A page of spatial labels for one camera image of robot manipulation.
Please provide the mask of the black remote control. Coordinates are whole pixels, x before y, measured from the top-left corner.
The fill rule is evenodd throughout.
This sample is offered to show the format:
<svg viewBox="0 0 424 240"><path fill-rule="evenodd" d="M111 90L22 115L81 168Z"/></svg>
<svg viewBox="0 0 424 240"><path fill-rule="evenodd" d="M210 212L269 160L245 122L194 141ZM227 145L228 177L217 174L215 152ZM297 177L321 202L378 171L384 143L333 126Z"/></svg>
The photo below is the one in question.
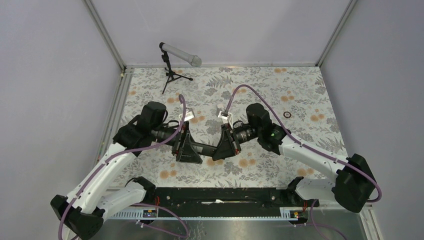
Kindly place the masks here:
<svg viewBox="0 0 424 240"><path fill-rule="evenodd" d="M202 156L213 157L217 151L217 147L213 145L194 142L192 146Z"/></svg>

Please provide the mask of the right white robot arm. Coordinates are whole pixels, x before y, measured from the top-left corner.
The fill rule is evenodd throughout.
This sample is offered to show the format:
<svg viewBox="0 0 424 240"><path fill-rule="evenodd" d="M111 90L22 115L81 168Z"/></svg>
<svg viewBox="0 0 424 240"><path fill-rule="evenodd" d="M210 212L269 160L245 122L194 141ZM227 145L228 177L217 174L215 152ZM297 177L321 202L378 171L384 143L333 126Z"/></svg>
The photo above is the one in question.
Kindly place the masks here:
<svg viewBox="0 0 424 240"><path fill-rule="evenodd" d="M250 104L246 113L248 122L236 126L232 114L225 112L223 105L217 105L216 115L223 125L214 160L234 157L241 152L241 144L257 140L264 150L300 161L327 178L327 183L320 183L298 177L298 183L286 193L287 201L293 206L318 199L337 202L346 210L359 213L367 203L373 202L370 197L374 190L378 193L376 199L381 199L381 189L363 156L356 153L351 157L337 155L308 145L273 123L270 113L260 103Z"/></svg>

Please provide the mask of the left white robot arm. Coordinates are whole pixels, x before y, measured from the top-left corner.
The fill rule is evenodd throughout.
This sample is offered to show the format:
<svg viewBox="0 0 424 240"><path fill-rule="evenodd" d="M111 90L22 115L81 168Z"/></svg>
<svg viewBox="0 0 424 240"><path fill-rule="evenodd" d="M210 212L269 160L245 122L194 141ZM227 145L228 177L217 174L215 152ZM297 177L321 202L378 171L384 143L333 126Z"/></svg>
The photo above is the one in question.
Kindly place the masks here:
<svg viewBox="0 0 424 240"><path fill-rule="evenodd" d="M179 96L181 115L176 128L165 137L156 137L164 124L167 108L156 101L148 102L139 115L122 126L112 139L103 157L89 174L67 195L56 195L50 202L59 219L57 238L64 238L67 228L73 232L73 239L89 240L102 228L105 221L125 208L141 203L152 204L155 192L147 187L146 181L129 183L123 189L106 195L112 181L141 152L170 143L181 132L188 115L183 95Z"/></svg>

